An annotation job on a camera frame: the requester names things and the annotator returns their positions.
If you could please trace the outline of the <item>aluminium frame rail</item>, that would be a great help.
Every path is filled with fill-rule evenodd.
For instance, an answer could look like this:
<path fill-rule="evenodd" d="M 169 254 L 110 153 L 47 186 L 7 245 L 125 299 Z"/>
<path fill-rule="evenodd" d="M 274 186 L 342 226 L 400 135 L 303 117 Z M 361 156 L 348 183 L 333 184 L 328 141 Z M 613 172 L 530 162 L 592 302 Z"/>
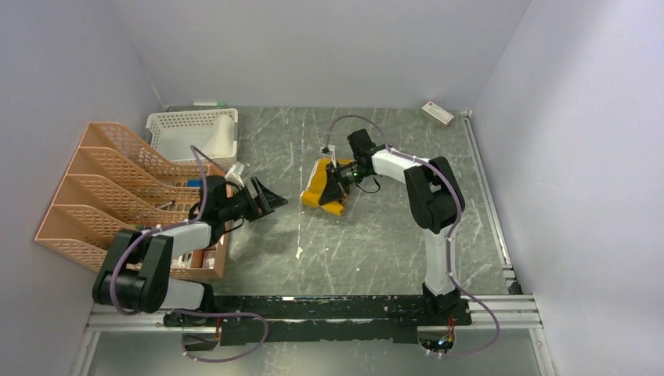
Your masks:
<path fill-rule="evenodd" d="M 461 352 L 457 337 L 464 330 L 528 332 L 539 374 L 554 375 L 554 363 L 543 323 L 531 295 L 483 295 L 479 302 L 463 297 L 439 313 L 419 295 L 349 295 L 318 297 L 218 296 L 215 316 L 176 313 L 171 309 L 122 316 L 111 308 L 92 309 L 72 375 L 85 375 L 103 333 L 171 332 L 201 334 L 216 345 L 266 342 L 391 340 L 396 344 L 426 342 L 436 356 Z"/>

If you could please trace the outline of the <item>orange mesh file rack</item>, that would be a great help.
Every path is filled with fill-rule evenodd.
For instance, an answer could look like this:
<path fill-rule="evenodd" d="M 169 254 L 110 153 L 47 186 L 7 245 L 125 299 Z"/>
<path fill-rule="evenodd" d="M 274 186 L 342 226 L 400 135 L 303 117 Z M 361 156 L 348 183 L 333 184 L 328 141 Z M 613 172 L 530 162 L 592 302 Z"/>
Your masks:
<path fill-rule="evenodd" d="M 122 124 L 90 123 L 34 239 L 97 271 L 118 231 L 185 219 L 199 200 L 186 184 L 202 172 L 218 169 L 172 163 Z"/>

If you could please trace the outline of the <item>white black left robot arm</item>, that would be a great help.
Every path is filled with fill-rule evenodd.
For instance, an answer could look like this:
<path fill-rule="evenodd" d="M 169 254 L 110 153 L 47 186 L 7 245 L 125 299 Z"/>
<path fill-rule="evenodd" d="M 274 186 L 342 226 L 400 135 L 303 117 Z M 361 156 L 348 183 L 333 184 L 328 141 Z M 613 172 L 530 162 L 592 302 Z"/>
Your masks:
<path fill-rule="evenodd" d="M 217 313 L 212 287 L 171 277 L 171 261 L 217 245 L 230 222 L 253 222 L 287 204 L 257 178 L 251 184 L 248 189 L 220 175 L 207 176 L 187 219 L 151 230 L 118 231 L 93 284 L 94 303 L 124 315 L 181 309 L 196 325 L 212 322 Z"/>

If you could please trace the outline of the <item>white red small box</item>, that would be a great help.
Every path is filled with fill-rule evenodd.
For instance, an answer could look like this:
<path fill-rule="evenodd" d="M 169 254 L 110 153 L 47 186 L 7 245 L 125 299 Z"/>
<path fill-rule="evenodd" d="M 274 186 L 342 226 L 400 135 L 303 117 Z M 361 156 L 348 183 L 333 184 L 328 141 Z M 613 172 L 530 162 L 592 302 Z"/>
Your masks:
<path fill-rule="evenodd" d="M 449 111 L 444 110 L 442 107 L 432 101 L 427 101 L 420 108 L 420 115 L 427 118 L 429 121 L 445 128 L 450 125 L 455 118 Z"/>

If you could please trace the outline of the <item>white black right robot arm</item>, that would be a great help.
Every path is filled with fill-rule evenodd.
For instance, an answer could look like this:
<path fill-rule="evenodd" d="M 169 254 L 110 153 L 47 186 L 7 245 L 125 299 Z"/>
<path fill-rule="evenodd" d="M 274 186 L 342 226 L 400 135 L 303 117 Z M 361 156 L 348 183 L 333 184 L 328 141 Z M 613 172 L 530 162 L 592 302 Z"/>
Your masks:
<path fill-rule="evenodd" d="M 426 273 L 423 284 L 424 318 L 442 324 L 460 301 L 454 279 L 456 231 L 464 199 L 444 157 L 421 159 L 391 147 L 378 146 L 365 129 L 348 137 L 353 159 L 338 160 L 333 147 L 324 147 L 306 190 L 303 204 L 342 215 L 352 186 L 366 178 L 384 176 L 405 185 L 410 212 L 424 231 Z"/>

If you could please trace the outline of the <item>white perforated plastic basket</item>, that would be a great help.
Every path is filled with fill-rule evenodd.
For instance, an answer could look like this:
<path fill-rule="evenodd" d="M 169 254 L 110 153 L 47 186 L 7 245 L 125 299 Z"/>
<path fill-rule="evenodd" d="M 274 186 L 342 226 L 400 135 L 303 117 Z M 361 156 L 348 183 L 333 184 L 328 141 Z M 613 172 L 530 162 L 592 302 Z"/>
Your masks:
<path fill-rule="evenodd" d="M 239 116 L 234 108 L 151 114 L 146 122 L 146 130 L 151 134 L 150 146 L 173 163 L 192 164 L 194 159 L 190 147 L 194 145 L 200 149 L 213 121 L 221 114 L 230 116 L 235 122 L 236 155 L 211 159 L 228 169 L 236 163 L 239 146 Z"/>

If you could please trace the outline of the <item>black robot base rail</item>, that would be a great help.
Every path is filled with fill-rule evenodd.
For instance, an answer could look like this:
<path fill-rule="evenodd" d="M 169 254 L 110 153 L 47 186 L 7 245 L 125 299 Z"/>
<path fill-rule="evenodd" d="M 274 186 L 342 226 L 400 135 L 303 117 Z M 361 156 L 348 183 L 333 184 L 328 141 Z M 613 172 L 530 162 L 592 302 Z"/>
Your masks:
<path fill-rule="evenodd" d="M 222 345 L 267 342 L 371 341 L 416 344 L 420 327 L 444 329 L 471 324 L 468 301 L 432 313 L 423 295 L 336 295 L 294 297 L 216 295 L 206 317 L 167 313 L 165 327 L 219 329 Z"/>

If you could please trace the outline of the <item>white green marker pen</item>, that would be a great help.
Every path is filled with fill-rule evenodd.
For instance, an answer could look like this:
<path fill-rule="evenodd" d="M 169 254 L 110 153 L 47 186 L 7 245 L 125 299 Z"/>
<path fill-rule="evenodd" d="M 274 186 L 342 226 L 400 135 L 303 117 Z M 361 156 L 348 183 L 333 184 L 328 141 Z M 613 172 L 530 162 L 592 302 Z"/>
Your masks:
<path fill-rule="evenodd" d="M 227 107 L 226 102 L 197 101 L 193 102 L 195 107 Z"/>

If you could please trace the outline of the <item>yellow grey patterned towel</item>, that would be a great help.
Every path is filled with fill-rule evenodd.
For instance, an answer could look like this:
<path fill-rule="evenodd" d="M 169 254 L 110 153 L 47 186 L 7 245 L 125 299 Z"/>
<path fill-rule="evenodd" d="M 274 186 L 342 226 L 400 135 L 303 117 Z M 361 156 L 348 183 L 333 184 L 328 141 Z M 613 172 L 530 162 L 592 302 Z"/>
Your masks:
<path fill-rule="evenodd" d="M 322 208 L 325 212 L 333 215 L 342 216 L 345 213 L 346 204 L 350 194 L 350 186 L 344 188 L 341 199 L 331 201 L 330 203 L 320 204 L 319 199 L 323 196 L 323 191 L 327 185 L 326 167 L 331 165 L 330 158 L 321 158 L 316 161 L 309 177 L 305 190 L 301 193 L 302 204 L 313 208 Z"/>

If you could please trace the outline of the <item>orange compartment organiser tray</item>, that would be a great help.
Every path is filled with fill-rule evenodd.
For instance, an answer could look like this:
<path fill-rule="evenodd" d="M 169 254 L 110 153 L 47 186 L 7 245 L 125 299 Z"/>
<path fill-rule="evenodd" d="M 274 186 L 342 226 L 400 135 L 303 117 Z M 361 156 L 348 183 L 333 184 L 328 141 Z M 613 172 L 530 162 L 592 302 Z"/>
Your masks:
<path fill-rule="evenodd" d="M 175 188 L 179 190 L 188 189 L 194 195 L 192 198 L 176 200 L 171 206 L 172 210 L 185 214 L 198 201 L 199 187 L 189 183 L 193 180 L 200 180 L 200 177 L 176 180 Z M 224 274 L 229 237 L 229 233 L 225 234 L 209 248 L 192 251 L 189 254 L 173 258 L 171 262 L 171 277 L 194 281 L 221 279 Z"/>

